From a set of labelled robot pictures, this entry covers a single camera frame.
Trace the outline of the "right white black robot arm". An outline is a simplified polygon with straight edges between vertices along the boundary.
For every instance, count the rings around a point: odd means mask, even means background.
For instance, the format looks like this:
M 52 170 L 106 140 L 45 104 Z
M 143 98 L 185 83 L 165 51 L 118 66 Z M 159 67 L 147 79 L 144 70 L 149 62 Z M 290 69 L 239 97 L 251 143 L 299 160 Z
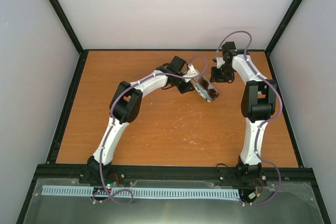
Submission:
M 241 112 L 246 122 L 243 149 L 236 165 L 236 180 L 249 185 L 261 178 L 261 149 L 268 120 L 276 110 L 277 83 L 268 80 L 253 64 L 243 49 L 233 41 L 221 45 L 222 56 L 215 56 L 217 66 L 211 68 L 211 82 L 232 83 L 239 74 L 245 84 Z

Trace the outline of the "flag pattern sunglasses case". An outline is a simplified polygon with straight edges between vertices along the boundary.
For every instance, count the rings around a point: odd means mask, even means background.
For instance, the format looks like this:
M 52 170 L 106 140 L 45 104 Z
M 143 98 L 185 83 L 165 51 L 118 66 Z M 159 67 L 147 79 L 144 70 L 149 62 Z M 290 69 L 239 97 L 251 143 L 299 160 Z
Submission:
M 199 96 L 201 96 L 207 102 L 215 101 L 219 93 L 217 89 L 210 83 L 210 81 L 205 76 L 197 77 L 192 79 L 191 83 L 194 90 Z

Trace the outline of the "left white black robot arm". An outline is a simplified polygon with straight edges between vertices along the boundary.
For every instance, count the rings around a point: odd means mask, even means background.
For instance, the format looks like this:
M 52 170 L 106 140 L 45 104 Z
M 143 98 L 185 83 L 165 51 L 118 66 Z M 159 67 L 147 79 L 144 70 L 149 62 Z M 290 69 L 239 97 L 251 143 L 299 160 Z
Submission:
M 107 166 L 113 160 L 123 132 L 139 115 L 142 99 L 146 95 L 167 85 L 177 87 L 180 93 L 189 92 L 193 90 L 191 80 L 198 75 L 191 63 L 175 56 L 170 63 L 157 67 L 138 81 L 120 82 L 109 105 L 107 129 L 98 148 L 87 161 L 91 178 L 100 184 L 108 180 Z

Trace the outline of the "brown sunglasses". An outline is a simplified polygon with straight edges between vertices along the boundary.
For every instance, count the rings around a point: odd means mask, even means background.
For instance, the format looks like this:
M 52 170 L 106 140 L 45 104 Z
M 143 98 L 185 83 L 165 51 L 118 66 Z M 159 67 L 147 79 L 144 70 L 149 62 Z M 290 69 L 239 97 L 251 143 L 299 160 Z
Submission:
M 200 77 L 197 81 L 197 84 L 201 93 L 205 96 L 206 99 L 213 101 L 218 98 L 218 91 L 205 77 Z

